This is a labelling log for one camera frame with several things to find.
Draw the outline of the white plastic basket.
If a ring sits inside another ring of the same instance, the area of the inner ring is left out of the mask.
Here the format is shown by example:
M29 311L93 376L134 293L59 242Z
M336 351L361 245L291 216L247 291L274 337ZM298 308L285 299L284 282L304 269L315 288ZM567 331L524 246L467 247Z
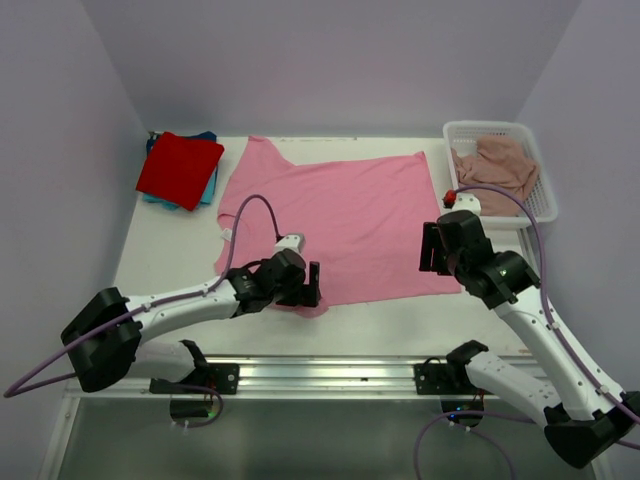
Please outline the white plastic basket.
M448 148L449 171L454 188L458 188L460 182L453 153L458 157L478 157L478 142L487 136L517 143L523 155L539 166L539 173L532 191L525 200L526 206L540 223L549 223L557 218L557 203L543 167L542 155L528 127L519 123L500 121L450 121L444 124L443 136Z

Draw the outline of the pink t shirt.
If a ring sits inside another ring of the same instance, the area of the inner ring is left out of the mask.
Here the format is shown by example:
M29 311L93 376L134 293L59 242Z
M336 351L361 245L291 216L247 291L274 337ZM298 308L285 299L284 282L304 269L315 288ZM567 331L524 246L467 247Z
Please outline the pink t shirt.
M249 137L218 208L238 230L215 262L241 267L271 256L274 231L301 233L320 266L316 315L338 305L458 294L450 276L422 272L423 225L440 208L426 155L295 165L267 138Z

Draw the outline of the beige t shirt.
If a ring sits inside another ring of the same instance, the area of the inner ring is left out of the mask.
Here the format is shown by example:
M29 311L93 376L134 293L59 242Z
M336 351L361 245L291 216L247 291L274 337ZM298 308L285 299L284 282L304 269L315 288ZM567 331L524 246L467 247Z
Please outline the beige t shirt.
M522 145L506 136L486 135L476 141L476 153L460 155L450 149L460 187L493 185L524 202L539 178L539 163Z

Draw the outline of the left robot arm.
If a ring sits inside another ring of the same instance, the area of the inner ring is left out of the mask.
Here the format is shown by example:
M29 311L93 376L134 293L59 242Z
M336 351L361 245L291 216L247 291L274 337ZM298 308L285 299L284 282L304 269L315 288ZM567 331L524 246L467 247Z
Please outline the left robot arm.
M196 287L160 295L97 293L63 330L61 340L81 389L105 390L125 378L147 378L154 393L202 392L217 385L196 342L160 338L197 323L259 313L269 306L315 308L320 265L291 248Z

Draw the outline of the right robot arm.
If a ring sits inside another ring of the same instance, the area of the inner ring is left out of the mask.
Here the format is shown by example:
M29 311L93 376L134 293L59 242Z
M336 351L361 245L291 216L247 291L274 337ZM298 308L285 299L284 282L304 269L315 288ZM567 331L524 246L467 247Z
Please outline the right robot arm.
M419 269L451 276L481 300L526 345L546 378L470 340L442 363L415 366L418 393L431 384L445 395L494 394L538 425L574 468L586 467L638 424L638 392L624 389L594 361L552 308L530 264L514 251L495 251L477 215L458 210L424 223Z

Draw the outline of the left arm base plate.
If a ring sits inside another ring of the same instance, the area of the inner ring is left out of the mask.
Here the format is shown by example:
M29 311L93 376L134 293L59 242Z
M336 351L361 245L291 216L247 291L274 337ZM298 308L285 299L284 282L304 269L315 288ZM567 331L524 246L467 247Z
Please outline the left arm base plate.
M152 379L151 394L206 394L235 395L240 379L240 367L236 363L208 363L197 367L184 379L168 381Z

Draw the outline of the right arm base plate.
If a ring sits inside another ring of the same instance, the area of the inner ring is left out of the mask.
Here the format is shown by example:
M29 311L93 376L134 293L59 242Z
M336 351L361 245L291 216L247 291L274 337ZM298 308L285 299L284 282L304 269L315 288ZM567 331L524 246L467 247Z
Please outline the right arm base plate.
M429 357L413 365L415 390L418 395L462 395L470 387L457 369L437 357Z

